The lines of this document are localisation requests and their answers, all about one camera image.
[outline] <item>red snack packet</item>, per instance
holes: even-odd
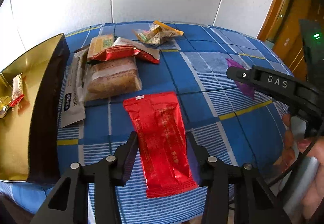
[[[107,61],[130,56],[136,56],[136,58],[152,62],[154,64],[160,63],[160,50],[147,48],[142,43],[120,37],[116,39],[112,47],[100,51],[90,59]]]
[[[135,56],[139,53],[140,51],[134,48],[134,46],[132,45],[116,45],[100,51],[98,54],[94,55],[90,59],[107,61],[107,60],[127,58],[131,56]]]
[[[12,96],[11,102],[9,103],[10,107],[16,106],[24,98],[24,93],[22,89],[22,73],[18,74],[12,80]]]
[[[124,108],[138,134],[146,196],[164,197],[197,186],[189,168],[186,137],[174,92],[127,99]]]

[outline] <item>purple wrapper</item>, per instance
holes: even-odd
[[[227,60],[228,67],[237,67],[237,68],[244,69],[244,67],[242,67],[241,64],[237,63],[236,61],[234,61],[232,59],[226,59],[226,60]],[[254,87],[253,86],[247,85],[247,84],[244,84],[241,82],[237,82],[237,81],[234,81],[234,82],[243,94],[254,99]]]

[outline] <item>gold wrapper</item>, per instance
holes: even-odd
[[[10,96],[0,97],[0,118],[5,117],[7,111],[9,110],[10,106],[9,103],[11,102]]]

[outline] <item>open box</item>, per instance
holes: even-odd
[[[57,108],[69,53],[59,34],[2,71],[0,96],[12,95],[12,80],[20,73],[25,96],[0,119],[0,180],[51,184],[59,179]]]

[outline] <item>tablecloth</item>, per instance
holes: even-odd
[[[90,43],[93,37],[114,33],[137,40],[133,29],[149,29],[152,21],[106,23],[66,35],[71,55],[65,70],[59,102],[72,53]],[[266,172],[281,155],[286,130],[281,116],[288,107],[262,93],[252,100],[227,79],[226,58],[246,69],[258,65],[292,75],[266,45],[249,36],[214,26],[166,22],[184,32],[181,37],[159,46],[160,64],[137,60],[143,90],[86,103],[86,119],[58,130],[58,157],[61,173],[73,162],[96,163],[113,154],[126,142],[133,127],[124,110],[124,99],[165,91],[178,96],[185,129],[199,145],[224,162],[239,165],[249,162]],[[0,183],[0,191],[35,213],[51,189],[29,183]],[[170,197],[147,199],[145,178],[137,154],[130,180],[116,193],[123,223],[179,223],[200,215],[206,188]],[[94,220],[94,187],[89,187],[89,222]]]

